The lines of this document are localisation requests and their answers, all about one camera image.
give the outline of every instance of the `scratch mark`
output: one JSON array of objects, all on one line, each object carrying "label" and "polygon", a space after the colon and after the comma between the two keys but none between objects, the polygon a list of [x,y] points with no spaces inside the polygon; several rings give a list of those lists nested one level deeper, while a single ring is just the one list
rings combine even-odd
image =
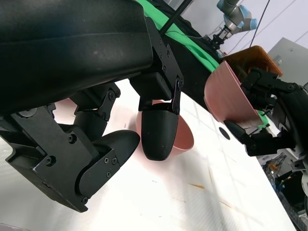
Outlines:
[{"label": "scratch mark", "polygon": [[227,206],[227,207],[233,209],[230,205],[228,205],[228,204],[226,204],[226,203],[224,203],[224,202],[222,202],[222,201],[220,201],[220,202],[221,202],[222,204],[224,204],[225,206]]},{"label": "scratch mark", "polygon": [[204,189],[204,186],[202,186],[202,185],[198,185],[198,184],[190,184],[190,185],[197,187],[197,188],[200,188],[200,189]]},{"label": "scratch mark", "polygon": [[208,169],[208,173],[210,174],[211,183],[212,183],[212,185],[214,185],[214,184],[213,184],[213,179],[212,179],[212,174],[211,174],[210,169]]}]

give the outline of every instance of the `robotic arm in background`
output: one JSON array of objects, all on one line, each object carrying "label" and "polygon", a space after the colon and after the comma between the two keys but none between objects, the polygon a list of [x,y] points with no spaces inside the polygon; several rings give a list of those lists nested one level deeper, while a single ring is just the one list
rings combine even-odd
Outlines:
[{"label": "robotic arm in background", "polygon": [[238,2],[239,0],[220,0],[217,4],[217,7],[224,13],[225,26],[210,41],[216,50],[232,35],[257,28],[257,19],[252,18],[250,11],[243,5],[237,6]]}]

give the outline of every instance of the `black cable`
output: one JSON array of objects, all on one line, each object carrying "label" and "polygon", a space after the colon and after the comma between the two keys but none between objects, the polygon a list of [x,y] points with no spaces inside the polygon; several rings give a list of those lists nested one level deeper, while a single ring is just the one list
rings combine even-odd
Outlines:
[{"label": "black cable", "polygon": [[[248,48],[248,49],[250,49],[250,48],[251,48],[252,43],[253,43],[253,42],[254,42],[254,40],[255,40],[255,36],[256,36],[257,31],[258,31],[258,29],[259,29],[259,27],[260,27],[260,24],[261,24],[262,18],[263,18],[264,14],[265,14],[265,11],[266,11],[266,9],[267,9],[267,7],[268,7],[269,3],[270,3],[270,0],[268,0],[268,3],[266,4],[266,6],[265,6],[265,8],[264,8],[264,11],[263,11],[263,13],[262,13],[262,15],[261,15],[261,18],[260,18],[260,22],[259,22],[259,24],[258,24],[258,26],[257,26],[257,28],[256,28],[256,31],[255,31],[254,36],[252,37],[252,40],[251,40],[251,43],[250,43],[250,46],[249,46],[249,48]],[[244,66],[245,66],[245,63],[246,63],[246,61],[247,61],[247,58],[248,58],[248,55],[246,56],[246,58],[245,58],[245,60],[244,60],[244,62],[243,62],[242,69],[244,69]]]}]

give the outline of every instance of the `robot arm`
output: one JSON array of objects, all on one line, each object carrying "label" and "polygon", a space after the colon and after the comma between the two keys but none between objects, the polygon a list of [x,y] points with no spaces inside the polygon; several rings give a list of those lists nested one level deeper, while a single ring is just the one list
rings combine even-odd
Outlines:
[{"label": "robot arm", "polygon": [[240,32],[255,30],[257,19],[252,18],[250,11],[243,5],[237,6],[239,0],[220,0],[217,7],[224,13],[224,28],[213,36],[211,44],[219,49],[224,40]]},{"label": "robot arm", "polygon": [[241,88],[255,109],[268,114],[281,131],[277,137],[267,132],[248,135],[232,121],[226,127],[245,145],[249,156],[275,154],[278,149],[290,148],[298,157],[293,171],[303,171],[303,190],[308,195],[308,92],[295,83],[277,79],[277,75],[252,69]]},{"label": "robot arm", "polygon": [[[46,0],[27,1],[20,14],[18,1],[0,8],[0,136],[13,148],[6,159],[13,168],[50,199],[86,211],[140,142],[130,130],[102,136],[120,97],[114,82],[125,78],[140,95],[144,153],[151,160],[169,156],[183,75],[142,6]],[[68,97],[77,104],[74,124],[58,124],[54,102]]]}]

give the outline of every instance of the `white tabletop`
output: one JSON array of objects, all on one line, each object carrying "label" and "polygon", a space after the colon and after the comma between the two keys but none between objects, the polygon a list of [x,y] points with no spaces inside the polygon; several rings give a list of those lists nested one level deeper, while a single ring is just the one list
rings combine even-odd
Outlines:
[{"label": "white tabletop", "polygon": [[[128,80],[117,85],[121,97],[105,134],[135,129],[139,97]],[[74,109],[58,103],[56,120],[73,123]],[[50,200],[7,164],[11,149],[0,141],[0,223],[32,231],[295,231],[257,159],[222,137],[224,126],[185,94],[180,114],[193,149],[163,162],[137,149],[85,213]]]}]

